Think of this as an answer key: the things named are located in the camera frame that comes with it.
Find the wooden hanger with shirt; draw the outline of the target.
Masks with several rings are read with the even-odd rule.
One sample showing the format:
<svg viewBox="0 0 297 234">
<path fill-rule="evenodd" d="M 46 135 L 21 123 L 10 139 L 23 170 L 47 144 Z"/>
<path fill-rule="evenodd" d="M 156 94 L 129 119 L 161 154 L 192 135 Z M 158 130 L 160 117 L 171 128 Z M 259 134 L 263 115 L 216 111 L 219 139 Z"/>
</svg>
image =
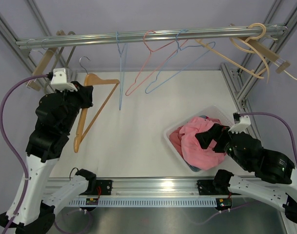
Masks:
<svg viewBox="0 0 297 234">
<path fill-rule="evenodd" d="M 78 120 L 78 125 L 73 144 L 73 149 L 75 153 L 79 152 L 83 140 L 85 139 L 93 124 L 103 111 L 109 99 L 112 97 L 112 95 L 120 85 L 120 81 L 118 79 L 102 79 L 97 74 L 88 72 L 87 68 L 85 68 L 82 63 L 83 59 L 87 59 L 88 61 L 91 60 L 87 56 L 82 56 L 79 59 L 79 65 L 86 72 L 86 76 L 84 78 L 84 87 L 94 88 L 94 91 L 96 91 L 96 94 L 92 93 L 92 99 L 97 105 L 98 109 L 96 110 L 95 107 L 92 108 L 96 112 L 94 116 L 90 119 L 89 123 L 87 123 L 88 108 L 82 109 Z"/>
</svg>

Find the light pink t shirt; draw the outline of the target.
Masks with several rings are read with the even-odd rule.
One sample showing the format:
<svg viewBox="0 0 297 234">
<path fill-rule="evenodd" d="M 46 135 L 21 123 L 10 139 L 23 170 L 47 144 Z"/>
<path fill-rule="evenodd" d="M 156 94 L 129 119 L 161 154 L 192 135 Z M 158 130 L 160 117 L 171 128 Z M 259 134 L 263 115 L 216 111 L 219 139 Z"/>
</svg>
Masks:
<svg viewBox="0 0 297 234">
<path fill-rule="evenodd" d="M 216 118 L 193 117 L 180 129 L 182 155 L 188 164 L 201 170 L 209 170 L 224 161 L 226 153 L 213 151 L 217 144 L 215 141 L 211 141 L 207 149 L 202 149 L 195 137 L 197 133 L 207 132 L 215 123 L 221 124 Z"/>
</svg>

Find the salmon pink t shirt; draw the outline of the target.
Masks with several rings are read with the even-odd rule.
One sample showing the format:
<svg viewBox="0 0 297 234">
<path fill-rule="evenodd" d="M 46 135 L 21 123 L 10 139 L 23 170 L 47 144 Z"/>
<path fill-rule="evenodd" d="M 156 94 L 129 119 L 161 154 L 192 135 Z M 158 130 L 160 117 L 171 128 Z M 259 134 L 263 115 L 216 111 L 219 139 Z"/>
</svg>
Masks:
<svg viewBox="0 0 297 234">
<path fill-rule="evenodd" d="M 195 117 L 197 120 L 199 120 L 200 118 L 204 118 L 207 122 L 211 121 L 213 123 L 218 123 L 221 125 L 221 122 L 219 119 L 216 118 L 209 118 L 207 116 L 199 116 L 199 117 Z M 184 134 L 180 134 L 180 130 L 183 126 L 179 126 L 177 129 L 175 129 L 170 135 L 169 135 L 169 140 L 172 143 L 172 145 L 174 146 L 174 148 L 176 149 L 176 151 L 179 153 L 179 155 L 183 158 L 183 154 L 182 154 L 182 149 L 181 149 L 181 138 Z"/>
</svg>

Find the light blue wire hanger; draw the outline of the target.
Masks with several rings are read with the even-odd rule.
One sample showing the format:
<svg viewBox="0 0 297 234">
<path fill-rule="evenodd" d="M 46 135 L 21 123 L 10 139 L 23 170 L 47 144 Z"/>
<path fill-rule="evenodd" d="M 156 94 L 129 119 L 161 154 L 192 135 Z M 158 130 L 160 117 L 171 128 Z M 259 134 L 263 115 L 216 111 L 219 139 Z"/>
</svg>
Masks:
<svg viewBox="0 0 297 234">
<path fill-rule="evenodd" d="M 174 54 L 171 55 L 158 70 L 156 77 L 145 88 L 145 94 L 151 94 L 160 87 L 164 86 L 175 76 L 190 68 L 192 65 L 195 65 L 196 62 L 200 61 L 210 52 L 210 50 L 207 49 L 204 45 L 201 45 L 197 42 L 191 42 L 191 39 L 185 39 L 183 42 L 180 42 L 178 37 L 187 32 L 189 32 L 188 29 L 183 29 L 176 34 L 175 43 L 177 44 L 177 48 Z M 174 66 L 175 62 L 177 68 L 173 67 L 173 71 L 171 72 L 171 74 L 168 75 L 166 78 L 162 78 L 161 75 L 170 68 L 170 65 Z"/>
</svg>

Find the pink wire hanger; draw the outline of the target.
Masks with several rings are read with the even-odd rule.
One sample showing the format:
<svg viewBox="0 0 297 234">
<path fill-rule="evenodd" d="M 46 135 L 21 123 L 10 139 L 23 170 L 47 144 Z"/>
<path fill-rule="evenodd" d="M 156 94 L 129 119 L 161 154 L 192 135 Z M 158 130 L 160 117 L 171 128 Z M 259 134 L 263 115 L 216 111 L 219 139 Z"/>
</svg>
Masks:
<svg viewBox="0 0 297 234">
<path fill-rule="evenodd" d="M 149 45 L 148 45 L 148 42 L 146 41 L 146 37 L 148 35 L 154 35 L 156 34 L 157 32 L 154 31 L 154 30 L 149 30 L 149 31 L 146 31 L 144 36 L 143 36 L 143 43 L 145 45 L 145 47 L 148 49 L 149 51 L 149 55 L 147 57 L 147 59 L 145 60 L 144 64 L 142 65 L 141 69 L 139 70 L 139 72 L 137 73 L 135 79 L 134 79 L 134 82 L 129 86 L 129 88 L 126 90 L 125 92 L 125 95 L 128 97 L 130 96 L 131 94 L 133 94 L 147 79 L 149 79 L 153 73 L 155 73 L 157 71 L 158 68 L 160 68 L 162 65 L 165 64 L 166 60 L 169 59 L 172 55 L 174 55 L 175 52 L 171 53 L 168 58 L 166 60 L 164 60 L 155 70 L 153 70 L 152 72 L 150 72 L 150 74 L 148 76 L 146 76 L 141 82 L 138 82 L 138 78 L 140 77 L 140 75 L 142 74 L 142 72 L 144 71 L 144 69 L 146 68 L 148 62 L 150 61 L 153 53 L 156 53 L 160 50 L 162 50 L 163 48 L 173 44 L 175 42 L 175 40 L 172 40 L 170 41 L 169 43 L 167 44 L 164 44 L 163 46 L 157 48 L 157 49 L 152 49 Z"/>
</svg>

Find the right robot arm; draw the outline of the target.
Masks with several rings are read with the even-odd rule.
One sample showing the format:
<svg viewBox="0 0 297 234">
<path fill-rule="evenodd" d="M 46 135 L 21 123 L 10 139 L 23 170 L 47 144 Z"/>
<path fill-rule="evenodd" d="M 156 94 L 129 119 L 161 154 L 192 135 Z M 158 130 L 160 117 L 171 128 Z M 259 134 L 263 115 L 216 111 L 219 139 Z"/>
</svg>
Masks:
<svg viewBox="0 0 297 234">
<path fill-rule="evenodd" d="M 219 169 L 213 188 L 223 194 L 246 195 L 283 212 L 287 219 L 297 224 L 297 168 L 288 156 L 265 149 L 260 140 L 245 132 L 232 133 L 227 126 L 214 124 L 208 131 L 195 135 L 202 149 L 212 141 L 215 153 L 226 153 L 243 170 L 277 188 L 270 189 L 249 182 L 224 169 Z"/>
</svg>

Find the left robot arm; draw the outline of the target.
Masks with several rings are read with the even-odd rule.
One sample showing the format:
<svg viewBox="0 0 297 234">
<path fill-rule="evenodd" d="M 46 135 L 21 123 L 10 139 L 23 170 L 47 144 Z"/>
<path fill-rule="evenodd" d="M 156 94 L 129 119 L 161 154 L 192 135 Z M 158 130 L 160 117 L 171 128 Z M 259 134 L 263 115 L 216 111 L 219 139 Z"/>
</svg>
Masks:
<svg viewBox="0 0 297 234">
<path fill-rule="evenodd" d="M 22 164 L 24 175 L 8 211 L 0 214 L 4 233 L 11 228 L 17 234 L 45 234 L 53 226 L 59 212 L 79 195 L 90 195 L 97 189 L 97 176 L 80 169 L 61 189 L 43 197 L 51 171 L 59 161 L 69 140 L 70 131 L 80 109 L 92 104 L 92 86 L 77 81 L 70 89 L 43 96 L 36 109 L 35 130 L 29 137 L 26 161 L 10 147 Z"/>
</svg>

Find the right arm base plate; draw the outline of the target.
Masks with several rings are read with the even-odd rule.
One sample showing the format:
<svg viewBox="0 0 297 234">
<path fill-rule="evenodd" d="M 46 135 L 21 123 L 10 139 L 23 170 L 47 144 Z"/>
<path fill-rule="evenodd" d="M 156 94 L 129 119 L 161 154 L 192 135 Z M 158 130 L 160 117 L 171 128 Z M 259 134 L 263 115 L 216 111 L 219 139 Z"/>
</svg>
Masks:
<svg viewBox="0 0 297 234">
<path fill-rule="evenodd" d="M 213 179 L 199 179 L 197 181 L 199 195 L 235 195 L 228 190 L 226 184 L 219 184 Z"/>
</svg>

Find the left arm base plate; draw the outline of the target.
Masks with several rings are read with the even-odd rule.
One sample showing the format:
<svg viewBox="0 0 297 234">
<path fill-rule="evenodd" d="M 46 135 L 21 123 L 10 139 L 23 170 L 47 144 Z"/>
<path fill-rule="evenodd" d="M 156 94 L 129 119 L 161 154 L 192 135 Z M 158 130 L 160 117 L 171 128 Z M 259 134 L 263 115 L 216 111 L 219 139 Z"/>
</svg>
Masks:
<svg viewBox="0 0 297 234">
<path fill-rule="evenodd" d="M 113 181 L 109 179 L 96 179 L 88 183 L 88 188 L 80 195 L 111 195 Z"/>
</svg>

